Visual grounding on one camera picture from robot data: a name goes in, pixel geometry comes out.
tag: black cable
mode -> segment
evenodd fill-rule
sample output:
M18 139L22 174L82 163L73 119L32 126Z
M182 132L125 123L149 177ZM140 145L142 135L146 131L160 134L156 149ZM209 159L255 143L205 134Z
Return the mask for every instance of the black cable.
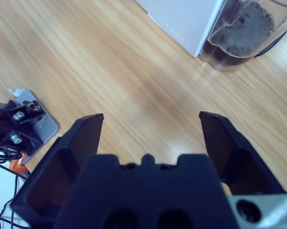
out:
M0 145L0 152L4 153L0 154L0 164L22 158L20 149L15 145Z
M5 166L0 165L0 168L5 169L6 171L11 172L11 173L14 174L14 175L17 175L17 176L19 176L20 178L22 178L22 179L24 179L24 180L27 180L27 178L24 177L23 175L18 174L18 173L16 173L16 172L12 171L11 169L6 168Z
M1 221L4 221L6 223L10 223L11 224L11 221L8 220L8 219L5 219L5 218L0 218ZM26 227L26 226L21 226L19 224L16 224L16 223L13 223L13 225L17 228L21 228L21 229L29 229L29 227Z
M16 191L18 190L18 179L19 179L19 177L18 177L18 176L15 176L15 185L14 185L14 195L13 195L13 198L15 198ZM11 229L13 229L13 218L14 218L14 210L12 209L12 212L11 212Z
M5 212L6 208L7 208L7 205L8 205L11 201L12 201L12 199L8 200L8 201L5 203L4 208L3 208L3 209L1 210L1 212L0 212L0 218L1 218L1 216L4 214L4 212Z

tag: silver screw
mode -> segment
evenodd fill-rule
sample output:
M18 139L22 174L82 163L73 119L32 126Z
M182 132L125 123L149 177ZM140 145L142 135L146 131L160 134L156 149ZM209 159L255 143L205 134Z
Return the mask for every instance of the silver screw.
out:
M19 144L22 142L21 136L20 135L13 135L10 140L14 143L14 144Z
M23 119L23 117L25 117L25 114L22 111L18 111L17 113L15 113L13 115L13 118L17 121L20 121Z

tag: screw hole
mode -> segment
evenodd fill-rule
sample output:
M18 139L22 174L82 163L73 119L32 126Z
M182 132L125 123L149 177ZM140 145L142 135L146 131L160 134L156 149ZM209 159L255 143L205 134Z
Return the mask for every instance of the screw hole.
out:
M170 170L171 169L168 165L160 165L159 168L161 170Z
M126 165L127 169L135 169L135 167L136 167L136 164L134 164L134 163L129 163Z
M136 229L137 219L127 210L120 209L113 212L105 222L104 229Z
M159 221L158 229L192 229L189 217L181 210L165 211Z
M256 204L247 200L240 200L237 203L239 215L248 222L257 223L261 220L261 212Z

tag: orange component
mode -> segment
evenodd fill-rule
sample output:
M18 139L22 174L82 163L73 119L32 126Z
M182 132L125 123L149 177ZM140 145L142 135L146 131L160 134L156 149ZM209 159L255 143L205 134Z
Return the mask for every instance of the orange component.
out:
M26 166L21 164L22 161L26 158L27 154L24 152L21 152L21 154L23 154L22 158L11 161L10 166L9 166L9 169L11 169L12 171L18 174L25 173L28 171Z

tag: wood grain surface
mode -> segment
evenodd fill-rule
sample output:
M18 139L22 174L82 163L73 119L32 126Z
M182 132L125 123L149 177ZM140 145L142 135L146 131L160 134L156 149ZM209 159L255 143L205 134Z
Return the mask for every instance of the wood grain surface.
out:
M227 116L287 189L287 35L222 73L191 57L135 0L2 0L2 103L13 98L7 88L32 90L60 123L57 136L104 113L99 153L121 163L205 153L199 112Z

